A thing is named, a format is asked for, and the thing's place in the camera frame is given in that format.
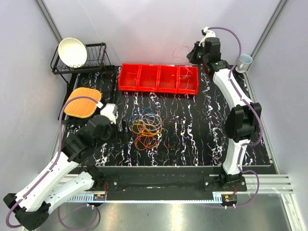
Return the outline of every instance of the black marble tabletop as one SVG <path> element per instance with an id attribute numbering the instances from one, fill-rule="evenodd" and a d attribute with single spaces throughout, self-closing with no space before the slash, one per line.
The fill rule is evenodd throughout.
<path id="1" fill-rule="evenodd" d="M 127 133 L 127 144 L 107 142 L 97 147 L 87 161 L 96 166 L 210 166 L 220 165 L 227 153 L 228 138 L 224 123 L 230 112 L 219 88 L 199 68 L 199 92 L 197 95 L 180 95 L 153 92 L 121 92 L 116 90 L 115 103 L 119 131 L 121 121 L 130 127 L 130 116 L 138 109 L 151 107 L 159 114 L 165 128 L 157 148 L 139 151 L 134 145 L 136 135 Z M 245 80 L 237 81 L 249 95 Z M 103 102 L 110 100 L 110 84 L 103 73 L 81 74 L 77 87 L 98 89 Z M 64 137 L 76 132 L 80 126 L 67 125 Z M 270 165 L 264 141 L 255 147 L 247 147 L 245 165 Z"/>

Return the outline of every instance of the red compartment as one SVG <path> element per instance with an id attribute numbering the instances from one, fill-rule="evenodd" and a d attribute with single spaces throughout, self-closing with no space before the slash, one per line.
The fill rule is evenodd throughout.
<path id="1" fill-rule="evenodd" d="M 139 64 L 123 64 L 119 76 L 120 90 L 138 90 Z"/>
<path id="2" fill-rule="evenodd" d="M 178 92 L 178 67 L 161 66 L 158 84 L 158 92 L 177 93 Z"/>
<path id="3" fill-rule="evenodd" d="M 139 75 L 139 91 L 157 92 L 159 66 L 158 65 L 141 65 Z"/>
<path id="4" fill-rule="evenodd" d="M 198 93 L 199 88 L 199 73 L 196 66 L 180 66 L 179 71 L 179 94 L 194 94 Z"/>

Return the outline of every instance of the white cup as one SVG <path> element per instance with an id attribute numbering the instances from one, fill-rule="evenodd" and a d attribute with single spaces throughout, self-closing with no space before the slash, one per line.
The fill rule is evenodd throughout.
<path id="1" fill-rule="evenodd" d="M 235 70 L 238 73 L 244 73 L 247 71 L 249 65 L 252 63 L 252 57 L 248 54 L 241 54 L 240 60 L 237 63 Z"/>

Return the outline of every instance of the black dish rack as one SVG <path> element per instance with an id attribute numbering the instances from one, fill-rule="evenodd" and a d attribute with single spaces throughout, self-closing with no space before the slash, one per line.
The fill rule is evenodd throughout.
<path id="1" fill-rule="evenodd" d="M 52 69 L 52 72 L 55 75 L 61 75 L 61 74 L 72 74 L 72 73 L 89 73 L 89 72 L 98 72 L 101 71 L 102 68 L 105 68 L 105 71 L 107 71 L 105 67 L 105 59 L 107 57 L 107 60 L 109 62 L 109 65 L 112 69 L 107 51 L 106 51 L 106 43 L 93 43 L 93 44 L 87 44 L 85 45 L 87 49 L 87 61 L 82 66 L 74 66 L 69 67 L 66 64 L 62 62 L 60 59 L 59 53 L 58 53 L 58 47 L 56 48 L 56 51 L 54 52 L 54 55 L 52 57 L 50 67 Z"/>

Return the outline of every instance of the white wall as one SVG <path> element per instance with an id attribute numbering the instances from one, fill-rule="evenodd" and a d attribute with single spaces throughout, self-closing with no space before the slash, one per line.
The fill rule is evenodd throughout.
<path id="1" fill-rule="evenodd" d="M 0 199 L 46 166 L 65 84 L 49 67 L 57 43 L 33 0 L 0 5 Z M 8 208 L 0 202 L 0 229 Z M 14 216 L 11 223 L 17 224 Z"/>
<path id="2" fill-rule="evenodd" d="M 308 225 L 308 1 L 289 1 L 249 69 L 282 173 Z"/>
<path id="3" fill-rule="evenodd" d="M 205 26 L 224 26 L 251 53 L 279 0 L 45 0 L 63 38 L 106 42 L 113 64 L 185 64 L 172 57 L 193 47 Z M 217 31 L 222 57 L 238 53 L 236 40 Z M 179 52 L 185 58 L 187 50 Z"/>

